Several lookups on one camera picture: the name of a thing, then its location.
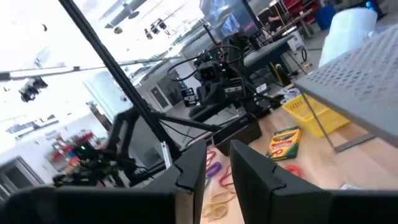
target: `workbench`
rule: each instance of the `workbench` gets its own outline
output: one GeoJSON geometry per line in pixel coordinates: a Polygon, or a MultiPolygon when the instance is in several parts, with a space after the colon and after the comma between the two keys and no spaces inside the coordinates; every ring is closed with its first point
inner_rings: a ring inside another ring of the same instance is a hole
{"type": "MultiPolygon", "coordinates": [[[[297,126],[298,124],[282,108],[259,120],[262,137],[250,143],[257,152],[265,155],[275,131],[297,126]]],[[[337,143],[344,143],[366,133],[359,126],[349,123],[330,134],[337,143]]],[[[214,161],[223,168],[210,181],[203,197],[205,206],[212,196],[224,191],[218,179],[224,174],[229,158],[217,149],[214,161]]],[[[302,178],[323,188],[340,189],[343,184],[350,184],[364,189],[398,189],[398,150],[379,138],[370,140],[350,150],[336,153],[325,138],[317,138],[303,130],[296,159],[277,162],[285,167],[289,165],[300,168],[302,178]]],[[[201,223],[243,224],[238,198],[228,202],[227,216],[214,220],[202,218],[201,223]]]]}

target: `gray perforated shelf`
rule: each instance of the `gray perforated shelf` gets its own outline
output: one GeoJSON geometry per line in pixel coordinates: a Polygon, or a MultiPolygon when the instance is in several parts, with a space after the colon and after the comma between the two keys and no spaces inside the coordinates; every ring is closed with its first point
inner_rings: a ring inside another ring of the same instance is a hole
{"type": "Polygon", "coordinates": [[[295,86],[398,147],[398,26],[301,78],[295,86]]]}

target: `computer screen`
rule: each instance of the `computer screen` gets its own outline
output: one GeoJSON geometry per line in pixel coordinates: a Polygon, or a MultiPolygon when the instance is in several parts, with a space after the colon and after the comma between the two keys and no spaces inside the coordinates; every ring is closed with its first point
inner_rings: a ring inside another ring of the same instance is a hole
{"type": "Polygon", "coordinates": [[[221,40],[239,31],[248,37],[258,31],[258,21],[244,0],[201,0],[200,9],[221,40]]]}

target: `yellow basket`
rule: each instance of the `yellow basket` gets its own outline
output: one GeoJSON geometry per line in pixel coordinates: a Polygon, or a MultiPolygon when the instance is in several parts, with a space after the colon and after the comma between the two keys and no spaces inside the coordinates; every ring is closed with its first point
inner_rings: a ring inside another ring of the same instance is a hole
{"type": "MultiPolygon", "coordinates": [[[[341,126],[349,123],[349,120],[347,120],[342,115],[327,108],[313,98],[307,95],[306,97],[314,112],[317,114],[317,117],[321,122],[323,128],[325,129],[326,133],[330,133],[340,128],[341,126]]],[[[287,112],[289,112],[290,115],[293,116],[293,118],[300,124],[303,129],[310,131],[318,138],[323,137],[323,133],[319,128],[317,121],[313,117],[310,108],[308,108],[307,104],[305,103],[302,95],[296,97],[292,101],[289,101],[282,107],[287,112]]]]}

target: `blue container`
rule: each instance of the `blue container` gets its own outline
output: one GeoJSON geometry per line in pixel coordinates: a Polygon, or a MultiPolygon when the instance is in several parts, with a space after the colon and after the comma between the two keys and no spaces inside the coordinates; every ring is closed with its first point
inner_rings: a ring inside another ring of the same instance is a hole
{"type": "Polygon", "coordinates": [[[331,26],[331,21],[333,19],[333,16],[335,16],[335,14],[336,10],[332,4],[319,9],[317,15],[315,16],[319,28],[321,28],[321,30],[329,29],[331,26]]]}

